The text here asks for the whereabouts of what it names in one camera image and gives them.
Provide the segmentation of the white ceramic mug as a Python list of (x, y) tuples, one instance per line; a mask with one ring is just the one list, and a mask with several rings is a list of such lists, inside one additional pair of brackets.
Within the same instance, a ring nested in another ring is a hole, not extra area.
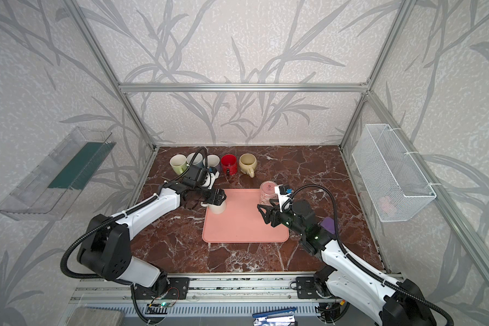
[(226, 202), (222, 202), (221, 205), (213, 205), (213, 204), (208, 204), (202, 202), (200, 204), (202, 207), (207, 208), (208, 211), (212, 212), (213, 214), (219, 215), (222, 214), (226, 210)]

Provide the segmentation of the blue polka dot mug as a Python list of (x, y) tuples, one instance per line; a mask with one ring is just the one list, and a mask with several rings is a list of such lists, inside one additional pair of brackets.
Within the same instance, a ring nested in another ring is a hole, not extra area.
[(187, 164), (201, 167), (203, 165), (204, 156), (201, 153), (190, 153), (187, 156)]

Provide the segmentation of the pink ghost pattern mug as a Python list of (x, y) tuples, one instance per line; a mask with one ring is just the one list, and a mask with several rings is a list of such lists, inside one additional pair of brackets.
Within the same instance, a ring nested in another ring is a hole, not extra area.
[(270, 205), (271, 199), (277, 199), (278, 196), (275, 192), (275, 187), (277, 184), (273, 181), (265, 181), (259, 187), (260, 190), (260, 201), (261, 205)]

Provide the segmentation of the lavender ceramic mug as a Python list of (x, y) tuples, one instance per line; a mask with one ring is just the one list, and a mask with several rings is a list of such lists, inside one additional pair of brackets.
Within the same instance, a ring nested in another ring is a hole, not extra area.
[(216, 170), (221, 171), (221, 163), (220, 163), (219, 156), (214, 154), (208, 155), (207, 163), (209, 168), (215, 168)]

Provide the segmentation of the light green ceramic mug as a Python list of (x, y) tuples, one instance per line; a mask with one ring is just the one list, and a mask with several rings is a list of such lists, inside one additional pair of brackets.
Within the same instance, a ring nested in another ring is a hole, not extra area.
[(189, 165), (187, 163), (187, 157), (183, 154), (177, 154), (169, 160), (169, 164), (173, 171), (179, 176), (187, 171)]

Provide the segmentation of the red mug black handle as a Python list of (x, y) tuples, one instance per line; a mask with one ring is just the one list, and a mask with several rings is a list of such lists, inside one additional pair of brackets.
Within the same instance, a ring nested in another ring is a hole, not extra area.
[(227, 176), (236, 175), (238, 172), (238, 159), (233, 154), (226, 154), (221, 157), (221, 173)]

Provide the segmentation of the cream speckled squat mug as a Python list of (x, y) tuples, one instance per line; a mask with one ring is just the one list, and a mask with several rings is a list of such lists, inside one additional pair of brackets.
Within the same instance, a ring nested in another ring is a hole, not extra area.
[(243, 174), (250, 176), (250, 178), (254, 178), (257, 166), (258, 160), (252, 153), (244, 153), (240, 156), (239, 168), (240, 172)]

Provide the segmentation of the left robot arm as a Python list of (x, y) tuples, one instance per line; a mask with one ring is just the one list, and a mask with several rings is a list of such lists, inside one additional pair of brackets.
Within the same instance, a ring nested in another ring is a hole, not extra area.
[(111, 216), (96, 215), (86, 233), (64, 252), (61, 272), (69, 278), (101, 277), (163, 295), (170, 287), (167, 272), (134, 257), (131, 240), (162, 216), (178, 209), (190, 192), (199, 194), (204, 203), (224, 204), (225, 192), (214, 186), (219, 176), (220, 172), (210, 167), (206, 158), (199, 167), (191, 162), (185, 172), (164, 182), (155, 194), (139, 204)]

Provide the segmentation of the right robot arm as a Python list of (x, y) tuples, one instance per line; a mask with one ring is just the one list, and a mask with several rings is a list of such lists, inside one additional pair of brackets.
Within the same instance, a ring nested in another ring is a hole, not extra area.
[(325, 267), (314, 275), (316, 293), (323, 299), (339, 298), (356, 307), (376, 325), (436, 325), (435, 313), (447, 325), (454, 319), (427, 301), (411, 280), (399, 281), (365, 262), (340, 239), (338, 205), (331, 199), (333, 215), (319, 221), (306, 200), (296, 200), (300, 190), (275, 188), (277, 197), (258, 205), (265, 224), (283, 225), (300, 236), (300, 244)]

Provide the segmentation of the pink plastic tray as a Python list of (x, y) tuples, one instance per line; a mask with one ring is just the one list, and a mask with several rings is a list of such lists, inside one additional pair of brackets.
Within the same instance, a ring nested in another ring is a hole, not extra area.
[(227, 207), (221, 214), (206, 211), (202, 239), (207, 243), (284, 243), (287, 227), (265, 224), (259, 213), (260, 192), (254, 189), (225, 189)]

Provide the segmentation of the pink item in basket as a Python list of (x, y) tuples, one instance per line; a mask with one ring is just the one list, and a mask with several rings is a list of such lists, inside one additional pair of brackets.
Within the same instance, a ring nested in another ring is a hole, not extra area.
[(390, 198), (389, 196), (379, 198), (378, 206), (382, 210), (382, 212), (388, 217), (393, 217), (397, 212), (397, 209), (392, 202), (392, 198)]

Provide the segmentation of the blue stapler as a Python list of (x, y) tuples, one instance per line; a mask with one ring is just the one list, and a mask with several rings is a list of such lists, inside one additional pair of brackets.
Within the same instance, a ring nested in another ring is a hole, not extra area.
[(253, 314), (255, 319), (254, 326), (295, 326), (297, 321), (295, 318), (296, 308), (285, 308), (276, 311), (261, 312)]

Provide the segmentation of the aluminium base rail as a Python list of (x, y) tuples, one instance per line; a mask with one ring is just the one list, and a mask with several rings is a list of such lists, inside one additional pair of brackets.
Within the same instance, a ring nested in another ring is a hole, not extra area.
[(153, 299), (137, 289), (137, 301), (130, 288), (102, 279), (81, 280), (61, 322), (68, 321), (78, 308), (119, 311), (123, 316), (139, 313), (151, 319), (196, 316), (245, 316), (295, 308), (296, 316), (317, 316), (319, 304), (360, 303), (353, 298), (353, 284), (339, 278), (341, 290), (331, 296), (318, 295), (312, 272), (194, 273), (171, 274), (172, 289)]

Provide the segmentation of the clear plastic wall bin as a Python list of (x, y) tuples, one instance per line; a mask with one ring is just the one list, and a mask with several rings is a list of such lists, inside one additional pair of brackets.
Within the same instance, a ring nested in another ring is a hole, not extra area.
[(61, 220), (115, 145), (110, 131), (74, 128), (0, 202), (0, 213), (16, 221)]

